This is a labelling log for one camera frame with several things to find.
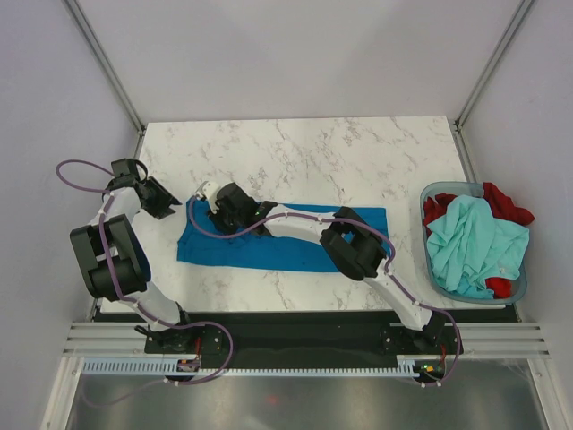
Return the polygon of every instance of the white wall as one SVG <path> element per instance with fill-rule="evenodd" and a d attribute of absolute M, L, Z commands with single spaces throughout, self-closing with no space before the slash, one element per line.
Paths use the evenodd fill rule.
<path fill-rule="evenodd" d="M 573 403 L 573 2 L 543 0 L 466 124 L 482 180 L 537 217 L 522 308 L 540 322 Z"/>
<path fill-rule="evenodd" d="M 145 122 L 456 117 L 518 0 L 80 0 Z"/>
<path fill-rule="evenodd" d="M 100 203 L 54 167 L 108 164 L 132 153 L 136 135 L 59 0 L 0 2 L 0 62 L 0 427 L 33 430 L 70 321 L 89 303 L 68 235 Z"/>

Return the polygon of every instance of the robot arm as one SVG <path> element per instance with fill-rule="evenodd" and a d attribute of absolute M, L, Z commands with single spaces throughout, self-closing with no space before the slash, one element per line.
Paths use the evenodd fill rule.
<path fill-rule="evenodd" d="M 421 332 L 431 343 L 439 337 L 445 323 L 442 315 L 420 307 L 400 290 L 390 277 L 396 274 L 384 269 L 388 256 L 377 236 L 349 222 L 321 222 L 322 219 L 345 219 L 366 224 L 352 209 L 342 207 L 338 212 L 322 214 L 296 211 L 275 202 L 256 202 L 236 184 L 221 188 L 212 182 L 202 184 L 196 198 L 209 202 L 210 220 L 226 235 L 267 219 L 251 233 L 293 237 L 322 246 L 342 274 L 352 280 L 363 280 L 374 288 L 405 327 Z"/>
<path fill-rule="evenodd" d="M 171 204 L 181 203 L 153 177 L 140 179 L 133 159 L 118 160 L 112 163 L 112 169 L 115 178 L 107 190 L 114 193 L 114 200 L 107 209 L 104 228 L 122 292 L 125 297 L 134 299 L 135 303 L 121 300 L 117 296 L 103 255 L 98 222 L 99 214 L 104 213 L 108 194 L 104 195 L 101 209 L 90 224 L 72 231 L 72 247 L 86 287 L 93 297 L 104 297 L 128 305 L 154 327 L 154 331 L 164 331 L 167 327 L 153 324 L 153 320 L 140 312 L 139 306 L 172 324 L 181 321 L 181 310 L 177 302 L 165 297 L 151 280 L 150 264 L 133 232 L 131 222 L 141 208 L 155 218 L 162 219 L 174 213 L 169 207 Z"/>
<path fill-rule="evenodd" d="M 135 160 L 118 160 L 112 163 L 112 168 L 115 178 L 107 190 L 114 193 L 114 200 L 105 212 L 104 229 L 122 292 L 136 302 L 123 301 L 115 292 L 98 232 L 102 210 L 89 225 L 76 228 L 70 235 L 82 277 L 93 297 L 120 300 L 130 306 L 150 324 L 150 332 L 168 330 L 142 313 L 140 305 L 148 314 L 172 324 L 186 322 L 186 314 L 152 282 L 149 262 L 131 221 L 141 209 L 162 219 L 174 213 L 170 205 L 181 203 L 154 178 L 147 177 L 147 173 L 141 179 Z M 196 198 L 209 201 L 209 218 L 224 234 L 234 234 L 239 228 L 259 223 L 251 234 L 293 237 L 322 246 L 342 274 L 352 280 L 363 280 L 374 288 L 396 311 L 406 328 L 421 334 L 429 343 L 440 336 L 444 325 L 441 315 L 413 303 L 392 281 L 391 273 L 384 270 L 388 256 L 378 237 L 348 222 L 321 222 L 339 218 L 364 223 L 353 210 L 343 207 L 338 212 L 319 215 L 294 211 L 275 202 L 256 202 L 236 184 L 221 188 L 212 182 L 204 183 Z"/>

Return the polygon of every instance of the gray plastic basket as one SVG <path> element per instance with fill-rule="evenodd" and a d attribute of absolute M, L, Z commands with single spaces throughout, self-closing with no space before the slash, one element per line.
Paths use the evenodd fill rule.
<path fill-rule="evenodd" d="M 483 197 L 483 185 L 471 184 L 468 182 L 435 182 L 426 186 L 422 191 L 422 195 L 420 196 L 420 211 L 422 213 L 422 220 L 424 218 L 424 202 L 428 200 L 429 197 L 434 198 L 437 194 L 470 195 L 472 197 Z M 438 291 L 443 296 L 451 298 L 452 300 L 457 300 L 458 302 L 477 303 L 480 305 L 509 305 L 511 303 L 517 302 L 526 293 L 527 276 L 526 268 L 524 267 L 523 263 L 519 268 L 519 278 L 511 281 L 511 297 L 509 298 L 470 298 L 446 291 L 444 288 L 440 287 L 433 276 L 432 262 L 430 260 L 430 255 L 428 255 L 428 248 L 426 247 L 428 236 L 426 234 L 426 227 L 423 225 L 423 223 L 422 235 L 423 249 L 426 254 L 426 262 L 428 266 L 428 274 L 430 275 L 430 281 L 432 283 L 433 289 Z"/>

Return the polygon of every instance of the white marble surface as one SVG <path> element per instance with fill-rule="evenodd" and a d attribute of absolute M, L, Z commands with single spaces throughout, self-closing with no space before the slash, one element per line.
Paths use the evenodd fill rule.
<path fill-rule="evenodd" d="M 440 307 L 483 307 L 448 300 L 427 278 L 420 193 L 432 182 L 465 180 L 443 116 L 157 123 L 140 158 L 182 202 L 211 179 L 235 181 L 259 200 L 385 207 L 396 271 L 411 290 Z M 161 221 L 142 212 L 133 222 L 156 284 L 188 311 L 389 309 L 365 283 L 336 273 L 178 262 L 184 226 L 183 206 Z"/>

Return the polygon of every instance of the blue cloth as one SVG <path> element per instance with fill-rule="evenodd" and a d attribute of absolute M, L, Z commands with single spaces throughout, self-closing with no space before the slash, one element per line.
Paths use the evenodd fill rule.
<path fill-rule="evenodd" d="M 486 200 L 460 195 L 428 228 L 432 231 L 426 244 L 432 273 L 447 291 L 492 298 L 485 280 L 519 277 L 529 230 L 495 219 Z"/>
<path fill-rule="evenodd" d="M 336 212 L 337 206 L 310 204 L 286 204 L 300 211 Z M 207 202 L 193 205 L 193 216 L 199 226 L 210 233 L 221 233 L 207 218 Z M 382 208 L 358 208 L 360 215 L 371 227 L 388 235 L 386 210 Z M 205 266 L 232 266 L 274 271 L 336 272 L 334 263 L 321 246 L 291 237 L 256 237 L 244 235 L 235 239 L 221 240 L 198 232 L 189 219 L 185 232 L 177 243 L 177 260 Z"/>

